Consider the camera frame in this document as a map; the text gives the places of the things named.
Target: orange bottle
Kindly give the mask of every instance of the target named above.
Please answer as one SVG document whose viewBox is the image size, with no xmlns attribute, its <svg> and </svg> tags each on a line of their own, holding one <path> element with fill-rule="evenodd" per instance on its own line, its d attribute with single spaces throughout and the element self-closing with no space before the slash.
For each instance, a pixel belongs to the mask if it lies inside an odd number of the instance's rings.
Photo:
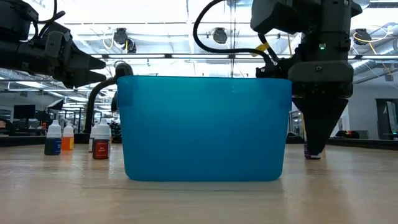
<svg viewBox="0 0 398 224">
<path fill-rule="evenodd" d="M 62 151 L 71 151 L 75 147 L 75 135 L 73 133 L 73 127 L 68 124 L 63 130 L 62 134 Z"/>
</svg>

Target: blue plastic bin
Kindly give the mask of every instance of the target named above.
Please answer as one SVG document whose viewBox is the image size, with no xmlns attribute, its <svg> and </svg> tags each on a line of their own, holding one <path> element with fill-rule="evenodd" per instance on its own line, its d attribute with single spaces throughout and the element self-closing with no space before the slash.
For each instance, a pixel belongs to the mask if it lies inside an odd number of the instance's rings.
<svg viewBox="0 0 398 224">
<path fill-rule="evenodd" d="M 118 80 L 124 167 L 144 181 L 265 181 L 282 173 L 288 80 Z"/>
</svg>

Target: wall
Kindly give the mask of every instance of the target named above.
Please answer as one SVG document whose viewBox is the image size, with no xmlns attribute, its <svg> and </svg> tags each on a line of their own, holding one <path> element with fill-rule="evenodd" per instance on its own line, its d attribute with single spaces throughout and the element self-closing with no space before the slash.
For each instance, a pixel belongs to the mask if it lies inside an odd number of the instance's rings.
<svg viewBox="0 0 398 224">
<path fill-rule="evenodd" d="M 369 139 L 379 139 L 377 133 L 376 99 L 398 99 L 398 89 L 384 85 L 359 84 L 349 99 L 349 127 L 351 130 L 367 130 Z"/>
<path fill-rule="evenodd" d="M 346 108 L 344 109 L 343 113 L 340 116 L 341 119 L 341 123 L 343 125 L 343 130 L 349 130 L 349 110 L 348 110 L 348 105 L 346 106 Z M 335 137 L 336 133 L 339 131 L 339 127 L 338 127 L 338 122 L 335 126 L 335 128 L 333 129 L 333 131 L 330 134 L 330 137 Z"/>
</svg>

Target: table surface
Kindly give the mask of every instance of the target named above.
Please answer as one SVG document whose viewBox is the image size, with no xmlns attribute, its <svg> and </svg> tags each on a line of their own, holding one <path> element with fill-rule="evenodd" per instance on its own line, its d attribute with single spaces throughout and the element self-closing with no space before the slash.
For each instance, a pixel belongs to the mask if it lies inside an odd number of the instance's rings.
<svg viewBox="0 0 398 224">
<path fill-rule="evenodd" d="M 398 152 L 328 146 L 306 161 L 289 145 L 273 182 L 136 182 L 123 151 L 94 161 L 87 145 L 44 156 L 0 148 L 0 223 L 397 223 Z"/>
</svg>

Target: blue bottle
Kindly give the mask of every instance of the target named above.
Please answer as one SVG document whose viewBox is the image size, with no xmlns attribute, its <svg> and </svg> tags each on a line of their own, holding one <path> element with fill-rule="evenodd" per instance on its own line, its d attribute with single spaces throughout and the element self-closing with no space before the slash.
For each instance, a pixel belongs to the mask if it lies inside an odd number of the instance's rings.
<svg viewBox="0 0 398 224">
<path fill-rule="evenodd" d="M 45 139 L 44 154 L 47 156 L 59 155 L 61 153 L 62 131 L 57 120 L 53 120 L 47 131 Z"/>
</svg>

